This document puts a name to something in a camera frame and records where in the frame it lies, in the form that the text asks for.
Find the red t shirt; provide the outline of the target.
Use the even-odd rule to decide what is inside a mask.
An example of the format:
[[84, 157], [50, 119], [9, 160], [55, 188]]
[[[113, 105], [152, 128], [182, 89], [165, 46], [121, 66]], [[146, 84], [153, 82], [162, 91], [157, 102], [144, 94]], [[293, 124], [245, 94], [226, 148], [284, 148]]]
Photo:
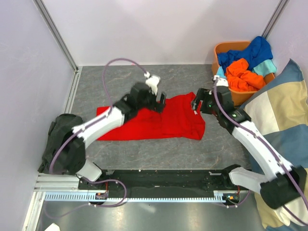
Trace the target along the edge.
[[193, 92], [166, 99], [163, 112], [141, 109], [137, 116], [119, 128], [109, 131], [98, 141], [134, 141], [148, 139], [188, 138], [201, 140], [205, 121], [200, 110], [194, 111]]

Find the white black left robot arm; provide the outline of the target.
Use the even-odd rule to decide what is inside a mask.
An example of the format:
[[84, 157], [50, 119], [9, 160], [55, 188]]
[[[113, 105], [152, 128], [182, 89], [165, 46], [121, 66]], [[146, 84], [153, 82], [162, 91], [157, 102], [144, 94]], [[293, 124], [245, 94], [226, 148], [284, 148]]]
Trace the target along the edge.
[[157, 101], [159, 79], [151, 77], [145, 82], [137, 82], [130, 93], [112, 104], [104, 113], [81, 125], [72, 127], [72, 135], [60, 146], [54, 155], [49, 172], [53, 173], [53, 166], [62, 150], [72, 143], [73, 147], [67, 152], [64, 161], [65, 170], [73, 175], [78, 175], [89, 180], [95, 189], [105, 185], [105, 176], [102, 170], [93, 162], [85, 158], [85, 150], [101, 136], [135, 118], [138, 112], [147, 108], [155, 112], [162, 112], [166, 105], [166, 94], [161, 93]]

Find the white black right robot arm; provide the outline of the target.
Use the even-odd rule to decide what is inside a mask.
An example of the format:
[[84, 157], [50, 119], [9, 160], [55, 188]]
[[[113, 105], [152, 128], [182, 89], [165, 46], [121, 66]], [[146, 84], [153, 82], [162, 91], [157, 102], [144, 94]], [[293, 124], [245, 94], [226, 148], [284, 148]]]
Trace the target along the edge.
[[302, 166], [295, 167], [282, 157], [261, 135], [251, 117], [241, 108], [235, 108], [227, 87], [199, 88], [191, 103], [192, 109], [214, 115], [219, 124], [237, 139], [256, 160], [263, 173], [258, 174], [242, 167], [234, 167], [220, 177], [221, 186], [232, 189], [243, 186], [261, 195], [272, 209], [301, 198], [304, 195], [307, 174]]

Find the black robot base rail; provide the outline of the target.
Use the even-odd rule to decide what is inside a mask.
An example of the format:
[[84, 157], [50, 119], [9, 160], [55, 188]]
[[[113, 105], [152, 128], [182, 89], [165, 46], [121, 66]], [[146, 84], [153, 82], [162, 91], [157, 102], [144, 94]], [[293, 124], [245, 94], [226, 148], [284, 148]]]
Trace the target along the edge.
[[103, 180], [118, 180], [122, 182], [127, 190], [153, 189], [165, 187], [182, 187], [201, 189], [205, 191], [237, 191], [245, 190], [227, 179], [223, 169], [158, 169], [158, 170], [104, 170], [102, 175], [91, 183], [87, 180], [79, 181], [79, 189], [108, 189], [122, 190], [123, 187], [115, 182], [102, 183]]

